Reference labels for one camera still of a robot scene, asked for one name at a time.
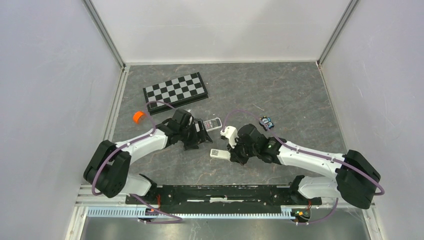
remote control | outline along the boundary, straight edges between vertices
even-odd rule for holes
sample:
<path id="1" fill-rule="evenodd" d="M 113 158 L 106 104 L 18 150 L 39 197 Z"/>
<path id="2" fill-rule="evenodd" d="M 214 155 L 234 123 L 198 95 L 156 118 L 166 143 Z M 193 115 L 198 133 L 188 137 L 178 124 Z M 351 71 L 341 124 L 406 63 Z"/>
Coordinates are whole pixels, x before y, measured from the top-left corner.
<path id="1" fill-rule="evenodd" d="M 230 160 L 231 154 L 230 154 L 229 151 L 211 149 L 210 150 L 210 157 L 214 158 L 214 159 Z"/>
<path id="2" fill-rule="evenodd" d="M 221 123 L 221 119 L 219 117 L 214 118 L 212 120 L 206 120 L 203 122 L 203 124 L 204 124 L 204 127 L 206 128 L 206 132 L 220 129 L 223 126 L 223 124 Z"/>

white panel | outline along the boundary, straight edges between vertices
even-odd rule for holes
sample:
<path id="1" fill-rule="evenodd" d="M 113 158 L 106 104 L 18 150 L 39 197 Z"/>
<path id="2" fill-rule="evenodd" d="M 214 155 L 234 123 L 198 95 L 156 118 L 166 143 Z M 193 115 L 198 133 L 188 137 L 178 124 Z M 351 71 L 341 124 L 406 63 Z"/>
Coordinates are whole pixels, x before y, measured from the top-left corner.
<path id="1" fill-rule="evenodd" d="M 0 6 L 0 239 L 60 240 L 120 69 L 81 1 Z"/>
<path id="2" fill-rule="evenodd" d="M 346 145 L 381 174 L 388 239 L 422 239 L 424 1 L 360 1 L 323 65 Z"/>
<path id="3" fill-rule="evenodd" d="M 314 61 L 349 0 L 93 0 L 127 63 Z"/>

chessboard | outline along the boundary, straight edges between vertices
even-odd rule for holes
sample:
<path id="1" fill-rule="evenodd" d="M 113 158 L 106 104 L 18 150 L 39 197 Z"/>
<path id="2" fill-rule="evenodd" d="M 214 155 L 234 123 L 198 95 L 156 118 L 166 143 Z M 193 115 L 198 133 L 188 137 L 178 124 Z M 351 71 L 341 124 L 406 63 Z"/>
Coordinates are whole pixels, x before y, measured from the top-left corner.
<path id="1" fill-rule="evenodd" d="M 175 108 L 208 98 L 208 91 L 199 72 L 145 87 L 143 92 L 146 103 L 162 101 Z M 147 106 L 150 115 L 169 109 L 159 102 Z"/>

cable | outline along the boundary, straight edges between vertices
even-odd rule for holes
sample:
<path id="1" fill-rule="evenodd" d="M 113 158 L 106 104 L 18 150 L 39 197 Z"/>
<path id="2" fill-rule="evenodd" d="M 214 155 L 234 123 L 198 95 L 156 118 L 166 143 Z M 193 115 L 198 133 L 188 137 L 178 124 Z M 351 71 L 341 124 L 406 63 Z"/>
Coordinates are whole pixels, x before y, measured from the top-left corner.
<path id="1" fill-rule="evenodd" d="M 254 117 L 255 119 L 257 119 L 257 120 L 259 120 L 260 121 L 260 119 L 258 118 L 258 117 L 256 117 L 253 113 L 251 113 L 251 112 L 249 112 L 249 111 L 246 111 L 246 110 L 242 110 L 242 109 L 235 109 L 235 110 L 232 110 L 230 113 L 228 113 L 227 114 L 227 116 L 225 117 L 225 120 L 224 120 L 224 123 L 223 123 L 223 125 L 222 125 L 222 132 L 224 132 L 224 129 L 225 129 L 225 127 L 227 126 L 226 124 L 227 124 L 227 120 L 228 120 L 228 118 L 232 115 L 232 114 L 234 114 L 234 113 L 237 113 L 237 112 L 241 112 L 241 113 L 245 113 L 245 114 L 248 114 L 248 115 L 250 115 L 250 116 L 252 116 L 252 117 Z M 360 169 L 358 169 L 357 167 L 355 167 L 355 166 L 352 166 L 351 164 L 349 164 L 349 163 L 347 163 L 347 162 L 344 162 L 344 161 L 342 161 L 342 160 L 339 160 L 339 159 L 336 159 L 336 158 L 332 158 L 332 157 L 330 157 L 330 156 L 325 156 L 325 155 L 321 155 L 321 154 L 318 154 L 318 153 L 314 153 L 314 152 L 310 152 L 310 151 L 306 151 L 306 150 L 302 150 L 302 149 L 297 149 L 297 148 L 295 148 L 295 147 L 292 147 L 292 146 L 290 146 L 290 145 L 288 145 L 288 144 L 286 144 L 286 143 L 284 143 L 283 141 L 281 141 L 281 139 L 273 132 L 273 131 L 271 131 L 269 128 L 268 128 L 268 126 L 267 125 L 265 125 L 265 127 L 266 127 L 266 129 L 267 130 L 269 130 L 269 132 L 271 133 L 271 135 L 282 145 L 282 146 L 284 146 L 284 147 L 286 147 L 286 148 L 288 148 L 288 149 L 290 149 L 290 150 L 292 150 L 292 151 L 297 151 L 297 152 L 299 152 L 299 153 L 302 153 L 302 154 L 306 154 L 306 155 L 310 155 L 310 156 L 314 156 L 314 157 L 317 157 L 317 158 L 321 158 L 321 159 L 325 159 L 325 160 L 329 160 L 329 161 L 332 161 L 332 162 L 336 162 L 336 163 L 338 163 L 338 164 L 341 164 L 341 165 L 343 165 L 343 166 L 346 166 L 346 167 L 348 167 L 348 168 L 350 168 L 350 169 L 352 169 L 353 171 L 355 171 L 355 172 L 357 172 L 358 174 L 360 174 L 361 176 L 363 176 L 364 178 L 366 178 L 368 181 L 370 181 L 372 184 L 374 184 L 378 189 L 380 189 L 380 192 L 376 192 L 376 193 L 374 193 L 374 195 L 375 196 L 381 196 L 381 195 L 383 195 L 383 194 L 385 194 L 385 190 L 384 190 L 384 188 L 377 182 L 377 181 L 375 181 L 372 177 L 370 177 L 370 176 L 368 176 L 366 173 L 364 173 L 363 171 L 361 171 Z"/>
<path id="2" fill-rule="evenodd" d="M 120 150 L 122 150 L 122 149 L 124 149 L 124 148 L 126 148 L 126 147 L 128 147 L 128 146 L 130 146 L 131 144 L 134 144 L 134 143 L 137 143 L 137 142 L 139 142 L 139 141 L 141 141 L 141 140 L 143 140 L 143 139 L 146 139 L 146 138 L 148 138 L 148 137 L 151 137 L 155 132 L 156 132 L 156 124 L 155 124 L 155 122 L 153 121 L 153 118 L 152 118 L 152 116 L 150 116 L 150 114 L 149 114 L 149 111 L 147 110 L 147 106 L 149 105 L 149 104 L 153 104 L 153 103 L 160 103 L 160 104 L 164 104 L 164 105 L 166 105 L 166 106 L 168 106 L 168 107 L 170 107 L 171 109 L 174 109 L 175 110 L 175 107 L 173 107 L 173 106 L 171 106 L 170 104 L 168 104 L 168 103 L 166 103 L 166 102 L 163 102 L 163 101 L 149 101 L 148 103 L 146 103 L 144 106 L 145 106 L 145 109 L 146 109 L 146 115 L 147 115 L 147 118 L 150 120 L 150 122 L 151 122 L 151 124 L 153 125 L 153 129 L 151 130 L 151 132 L 150 133 L 148 133 L 148 134 L 145 134 L 145 135 L 143 135 L 143 136 L 140 136 L 140 137 L 138 137 L 138 138 L 136 138 L 136 139 L 134 139 L 134 140 L 132 140 L 132 141 L 130 141 L 130 142 L 128 142 L 128 143 L 126 143 L 126 144 L 124 144 L 124 145 L 122 145 L 122 146 L 119 146 L 119 147 L 117 147 L 111 154 L 109 154 L 109 156 L 107 156 L 106 157 L 106 159 L 104 160 L 104 162 L 100 165 L 100 167 L 98 168 L 98 170 L 97 170 L 97 173 L 95 174 L 95 176 L 94 176 L 94 180 L 93 180 L 93 182 L 92 182 L 92 184 L 91 184 L 91 193 L 94 195 L 94 196 L 98 196 L 98 195 L 101 195 L 102 194 L 102 192 L 96 192 L 96 184 L 97 184 L 97 180 L 99 179 L 99 176 L 100 176 L 100 173 L 103 171 L 103 169 L 105 168 L 105 166 L 106 166 L 106 164 L 108 164 L 108 162 L 111 160 L 111 158 L 113 158 L 113 156 L 117 153 L 117 152 L 119 152 Z"/>
<path id="3" fill-rule="evenodd" d="M 314 221 L 308 221 L 308 222 L 296 222 L 296 225 L 309 225 L 309 224 L 317 224 L 320 223 L 326 219 L 328 219 L 329 217 L 331 217 L 335 212 L 336 212 L 336 208 L 337 208 L 337 204 L 339 204 L 339 198 L 335 199 L 334 202 L 334 206 L 332 207 L 331 211 L 329 212 L 329 214 L 327 214 L 327 216 L 320 218 L 318 220 L 314 220 Z"/>
<path id="4" fill-rule="evenodd" d="M 141 197 L 135 195 L 135 194 L 130 194 L 133 198 L 137 199 L 138 201 L 140 201 L 140 203 L 146 205 L 147 207 L 153 209 L 155 212 L 158 212 L 162 215 L 174 218 L 176 220 L 172 220 L 172 221 L 145 221 L 145 224 L 178 224 L 181 223 L 183 221 L 183 219 L 179 216 L 175 216 L 166 212 L 163 212 L 157 208 L 152 207 L 150 204 L 148 204 L 147 202 L 145 202 Z"/>

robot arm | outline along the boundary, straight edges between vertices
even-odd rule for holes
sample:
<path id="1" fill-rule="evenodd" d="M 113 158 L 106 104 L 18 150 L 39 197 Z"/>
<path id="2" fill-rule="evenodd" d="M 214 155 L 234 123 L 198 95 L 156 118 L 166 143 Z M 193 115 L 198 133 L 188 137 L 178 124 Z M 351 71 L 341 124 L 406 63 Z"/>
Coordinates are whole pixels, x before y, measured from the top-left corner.
<path id="1" fill-rule="evenodd" d="M 151 181 L 143 175 L 129 174 L 132 163 L 157 150 L 161 150 L 182 141 L 185 150 L 198 149 L 199 144 L 212 142 L 201 119 L 194 118 L 189 112 L 178 109 L 172 118 L 156 125 L 156 131 L 149 131 L 132 139 L 112 143 L 102 141 L 95 151 L 84 172 L 84 179 L 93 184 L 100 166 L 106 158 L 122 147 L 105 165 L 99 174 L 95 187 L 106 197 L 113 198 L 119 193 L 144 196 L 152 186 Z"/>
<path id="2" fill-rule="evenodd" d="M 370 207 L 377 187 L 365 177 L 343 166 L 333 159 L 344 160 L 373 178 L 380 181 L 380 174 L 357 151 L 349 150 L 347 154 L 322 152 L 299 146 L 280 138 L 265 137 L 254 125 L 248 124 L 237 131 L 227 126 L 221 132 L 221 138 L 228 140 L 227 149 L 231 162 L 241 165 L 250 157 L 258 157 L 265 163 L 295 166 L 303 168 L 322 177 L 297 176 L 290 188 L 293 196 L 313 199 L 316 197 L 342 197 L 346 202 L 361 209 Z"/>

